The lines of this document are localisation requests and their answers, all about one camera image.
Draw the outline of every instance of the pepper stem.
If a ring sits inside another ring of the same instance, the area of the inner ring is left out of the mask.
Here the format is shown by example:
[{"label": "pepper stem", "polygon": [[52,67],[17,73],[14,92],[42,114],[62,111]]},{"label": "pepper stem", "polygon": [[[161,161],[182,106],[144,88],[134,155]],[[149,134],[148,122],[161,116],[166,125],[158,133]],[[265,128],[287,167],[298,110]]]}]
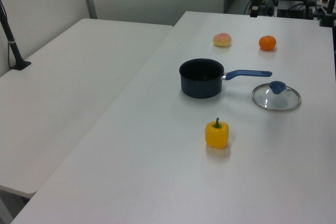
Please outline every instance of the pepper stem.
[{"label": "pepper stem", "polygon": [[219,118],[216,119],[216,123],[214,125],[212,125],[214,128],[216,129],[220,129],[222,126],[219,123]]}]

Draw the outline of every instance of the orange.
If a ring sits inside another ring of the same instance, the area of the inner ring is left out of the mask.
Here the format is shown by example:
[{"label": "orange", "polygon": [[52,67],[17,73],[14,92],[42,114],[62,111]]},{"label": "orange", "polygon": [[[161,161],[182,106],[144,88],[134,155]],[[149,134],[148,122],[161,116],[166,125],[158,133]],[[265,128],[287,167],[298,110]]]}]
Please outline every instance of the orange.
[{"label": "orange", "polygon": [[259,46],[264,51],[273,50],[275,48],[277,41],[273,36],[267,35],[263,36],[259,40]]}]

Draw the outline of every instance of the peach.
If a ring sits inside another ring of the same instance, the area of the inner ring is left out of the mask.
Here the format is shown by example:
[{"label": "peach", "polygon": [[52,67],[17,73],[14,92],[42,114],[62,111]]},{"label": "peach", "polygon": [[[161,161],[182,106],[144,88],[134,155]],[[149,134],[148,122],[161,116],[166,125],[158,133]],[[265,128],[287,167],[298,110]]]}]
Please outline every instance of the peach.
[{"label": "peach", "polygon": [[227,33],[216,34],[213,42],[216,46],[227,47],[231,44],[231,36]]}]

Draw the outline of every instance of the floor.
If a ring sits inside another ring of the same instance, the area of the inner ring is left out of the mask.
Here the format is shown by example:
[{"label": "floor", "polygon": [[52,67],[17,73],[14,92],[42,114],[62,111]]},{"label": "floor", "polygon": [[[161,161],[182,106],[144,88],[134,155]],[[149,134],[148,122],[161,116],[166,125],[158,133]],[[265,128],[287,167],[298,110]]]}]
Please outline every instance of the floor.
[{"label": "floor", "polygon": [[[250,0],[228,0],[227,13],[242,15],[249,1]],[[0,224],[10,224],[27,202],[28,199],[26,198],[0,190]]]}]

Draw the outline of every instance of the glass lid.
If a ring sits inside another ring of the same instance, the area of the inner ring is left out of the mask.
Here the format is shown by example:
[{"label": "glass lid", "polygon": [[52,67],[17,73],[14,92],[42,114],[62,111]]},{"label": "glass lid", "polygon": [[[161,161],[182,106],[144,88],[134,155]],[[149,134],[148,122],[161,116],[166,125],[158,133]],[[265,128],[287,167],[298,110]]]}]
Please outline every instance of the glass lid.
[{"label": "glass lid", "polygon": [[252,92],[254,103],[271,111],[290,111],[301,104],[301,96],[281,81],[273,81],[257,86]]}]

